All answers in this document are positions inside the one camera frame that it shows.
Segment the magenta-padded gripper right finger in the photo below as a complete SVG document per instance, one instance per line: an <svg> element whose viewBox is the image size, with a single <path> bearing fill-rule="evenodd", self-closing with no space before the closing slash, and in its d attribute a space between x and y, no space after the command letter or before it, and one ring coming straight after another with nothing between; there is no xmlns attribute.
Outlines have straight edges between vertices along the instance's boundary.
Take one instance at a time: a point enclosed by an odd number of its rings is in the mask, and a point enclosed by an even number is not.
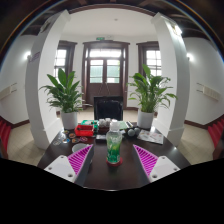
<svg viewBox="0 0 224 224"><path fill-rule="evenodd" d="M138 145L133 145L132 153L137 167L138 179L144 185L180 170L168 157L156 156Z"/></svg>

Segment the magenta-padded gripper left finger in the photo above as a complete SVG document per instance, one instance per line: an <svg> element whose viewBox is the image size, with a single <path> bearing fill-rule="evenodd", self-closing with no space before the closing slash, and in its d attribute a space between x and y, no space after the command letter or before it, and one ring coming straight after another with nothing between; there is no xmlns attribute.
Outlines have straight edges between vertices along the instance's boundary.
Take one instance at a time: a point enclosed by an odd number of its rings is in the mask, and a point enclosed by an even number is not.
<svg viewBox="0 0 224 224"><path fill-rule="evenodd" d="M83 187L93 155L94 146L87 145L69 156L58 156L45 171Z"/></svg>

